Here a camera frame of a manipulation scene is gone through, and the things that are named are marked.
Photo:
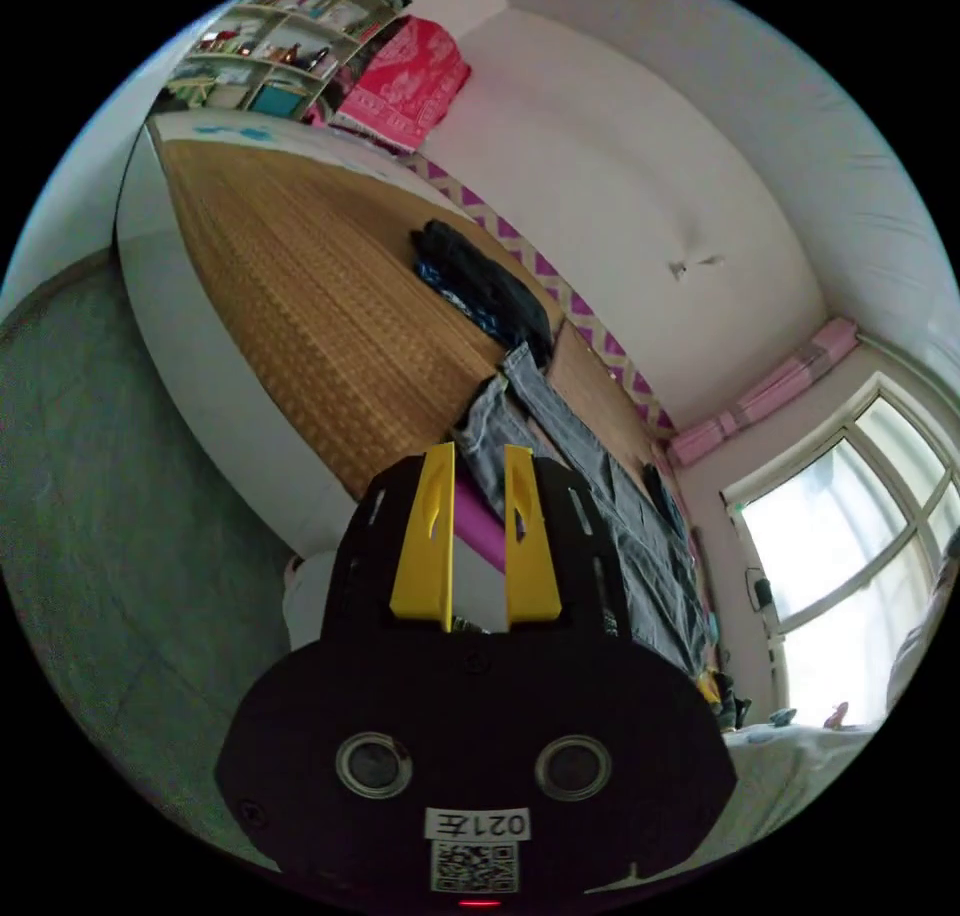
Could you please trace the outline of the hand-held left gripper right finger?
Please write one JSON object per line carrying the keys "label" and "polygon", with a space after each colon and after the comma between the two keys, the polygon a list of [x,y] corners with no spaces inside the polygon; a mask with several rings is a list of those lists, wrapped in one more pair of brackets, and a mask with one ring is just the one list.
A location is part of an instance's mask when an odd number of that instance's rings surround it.
{"label": "hand-held left gripper right finger", "polygon": [[507,625],[557,621],[562,602],[531,450],[505,447],[505,599]]}

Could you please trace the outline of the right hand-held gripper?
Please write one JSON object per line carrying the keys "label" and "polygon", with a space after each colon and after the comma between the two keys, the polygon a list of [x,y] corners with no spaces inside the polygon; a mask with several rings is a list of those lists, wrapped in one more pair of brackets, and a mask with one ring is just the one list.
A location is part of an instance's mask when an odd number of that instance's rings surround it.
{"label": "right hand-held gripper", "polygon": [[726,673],[714,675],[719,702],[714,705],[715,718],[721,730],[740,730],[752,706],[748,698],[736,695],[735,683]]}

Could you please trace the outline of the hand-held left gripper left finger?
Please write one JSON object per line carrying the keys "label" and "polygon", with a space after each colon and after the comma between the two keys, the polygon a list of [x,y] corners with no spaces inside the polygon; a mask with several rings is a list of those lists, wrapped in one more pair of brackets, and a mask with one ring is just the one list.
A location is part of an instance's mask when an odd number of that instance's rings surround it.
{"label": "hand-held left gripper left finger", "polygon": [[423,457],[397,563],[390,611],[403,622],[453,622],[455,448],[432,446]]}

